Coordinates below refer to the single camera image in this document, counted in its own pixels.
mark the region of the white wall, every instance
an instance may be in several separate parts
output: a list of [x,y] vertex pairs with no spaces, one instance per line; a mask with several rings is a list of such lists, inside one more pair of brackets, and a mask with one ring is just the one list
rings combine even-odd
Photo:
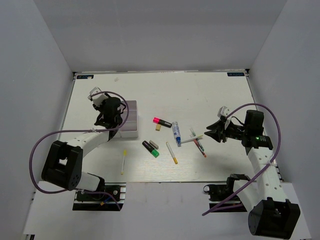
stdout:
[[[1,239],[17,240],[34,192],[31,148],[61,125],[72,86],[72,72],[32,0],[0,1],[0,73],[0,232]],[[49,142],[36,153],[37,179]]]
[[250,68],[287,0],[35,0],[81,71]]
[[[277,158],[292,182],[312,239],[320,239],[320,1],[288,0],[250,71],[256,102],[278,117],[282,144]],[[270,117],[271,139],[276,128]]]

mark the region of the yellow pen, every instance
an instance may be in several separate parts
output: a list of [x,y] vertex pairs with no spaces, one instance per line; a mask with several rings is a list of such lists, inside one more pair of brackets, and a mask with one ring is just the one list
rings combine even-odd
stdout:
[[169,150],[169,152],[170,152],[170,154],[171,154],[171,157],[173,158],[174,163],[175,163],[175,164],[178,164],[178,161],[177,161],[177,159],[176,159],[176,157],[175,157],[175,155],[174,155],[174,152],[172,151],[169,143],[166,142],[165,144],[166,144],[166,147],[168,148],[168,150]]
[[124,166],[125,166],[126,155],[127,155],[127,150],[125,149],[125,150],[123,151],[123,160],[122,160],[121,175],[124,174]]

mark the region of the red marker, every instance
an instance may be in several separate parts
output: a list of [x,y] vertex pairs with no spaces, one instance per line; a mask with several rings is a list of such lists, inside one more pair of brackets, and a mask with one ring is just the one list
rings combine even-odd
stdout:
[[172,124],[171,124],[170,122],[167,122],[167,121],[162,120],[162,119],[157,118],[157,117],[155,117],[155,118],[153,119],[153,122],[154,122],[155,124],[160,124],[160,125],[165,126],[165,127],[167,127],[167,128],[171,128],[171,126],[172,126]]

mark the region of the blue label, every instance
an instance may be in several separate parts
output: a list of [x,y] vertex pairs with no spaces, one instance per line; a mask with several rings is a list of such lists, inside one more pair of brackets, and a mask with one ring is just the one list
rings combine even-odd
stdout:
[[245,74],[243,72],[227,72],[228,77],[244,77]]

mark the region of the black marker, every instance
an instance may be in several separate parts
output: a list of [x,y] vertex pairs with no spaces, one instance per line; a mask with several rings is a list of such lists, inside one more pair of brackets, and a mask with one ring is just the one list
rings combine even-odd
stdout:
[[147,141],[143,141],[142,145],[156,158],[159,156],[159,152],[154,149]]

